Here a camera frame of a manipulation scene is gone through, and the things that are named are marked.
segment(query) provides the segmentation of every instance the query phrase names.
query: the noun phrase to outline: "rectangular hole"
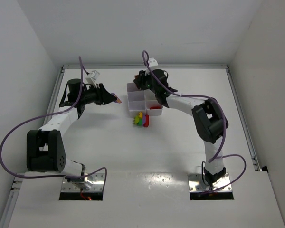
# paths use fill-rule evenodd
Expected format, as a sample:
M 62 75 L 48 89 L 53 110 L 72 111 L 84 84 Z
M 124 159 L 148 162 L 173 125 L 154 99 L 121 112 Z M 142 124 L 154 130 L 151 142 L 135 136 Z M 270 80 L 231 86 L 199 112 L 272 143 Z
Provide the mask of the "rectangular hole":
M 75 192 L 61 192 L 59 200 L 75 200 L 75 201 L 102 201 L 103 195 L 102 193 L 89 193 L 89 192 L 83 192 L 82 195 L 86 197 L 84 199 L 82 196 L 80 196 L 80 193 Z
M 234 200 L 232 192 L 216 194 L 190 193 L 190 200 Z
M 128 101 L 144 101 L 144 92 L 137 91 L 137 92 L 128 92 Z

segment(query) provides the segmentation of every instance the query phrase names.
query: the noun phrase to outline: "red wire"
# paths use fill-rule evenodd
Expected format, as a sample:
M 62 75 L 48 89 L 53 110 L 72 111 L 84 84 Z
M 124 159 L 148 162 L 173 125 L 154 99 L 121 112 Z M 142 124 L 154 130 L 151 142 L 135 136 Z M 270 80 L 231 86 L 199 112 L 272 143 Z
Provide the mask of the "red wire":
M 80 196 L 86 200 L 86 197 L 82 194 L 82 191 L 80 192 Z

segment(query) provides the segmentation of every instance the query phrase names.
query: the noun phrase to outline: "colorful toy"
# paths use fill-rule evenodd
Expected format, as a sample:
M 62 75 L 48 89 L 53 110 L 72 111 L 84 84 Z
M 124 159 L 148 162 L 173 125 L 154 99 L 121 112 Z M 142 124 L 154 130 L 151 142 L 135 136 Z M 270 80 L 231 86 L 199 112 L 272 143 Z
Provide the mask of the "colorful toy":
M 139 112 L 138 115 L 134 117 L 133 124 L 137 126 L 149 126 L 149 115 L 145 115 L 142 112 Z

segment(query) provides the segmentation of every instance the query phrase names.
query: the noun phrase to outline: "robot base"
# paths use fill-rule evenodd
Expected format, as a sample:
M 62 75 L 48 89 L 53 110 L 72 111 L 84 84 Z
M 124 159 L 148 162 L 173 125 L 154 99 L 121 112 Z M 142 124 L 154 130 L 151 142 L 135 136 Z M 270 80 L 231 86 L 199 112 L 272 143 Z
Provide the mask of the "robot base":
M 190 200 L 233 200 L 231 185 L 216 191 L 214 193 L 202 193 L 210 190 L 202 181 L 201 173 L 189 173 L 189 193 Z M 229 174 L 226 173 L 224 177 L 220 178 L 217 182 L 213 183 L 213 189 L 223 187 L 230 183 Z
M 89 180 L 92 183 L 90 190 L 83 190 L 82 195 L 84 197 L 91 197 L 92 201 L 102 201 L 103 200 L 103 187 L 105 180 L 105 173 L 96 173 L 89 177 Z M 70 182 L 67 182 L 67 179 L 63 179 L 61 184 L 61 192 L 59 200 L 85 200 L 80 195 L 80 188 L 76 187 Z

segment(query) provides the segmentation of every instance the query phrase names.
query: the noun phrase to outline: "red object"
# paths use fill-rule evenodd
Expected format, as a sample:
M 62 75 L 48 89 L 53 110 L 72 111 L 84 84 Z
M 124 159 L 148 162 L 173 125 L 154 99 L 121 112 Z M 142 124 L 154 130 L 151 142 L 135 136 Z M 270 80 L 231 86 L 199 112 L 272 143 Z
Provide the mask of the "red object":
M 149 127 L 149 115 L 146 115 L 146 123 L 143 126 Z
M 151 107 L 150 109 L 151 109 L 151 110 L 152 110 L 152 109 L 162 109 L 162 107 L 157 106 L 157 107 Z

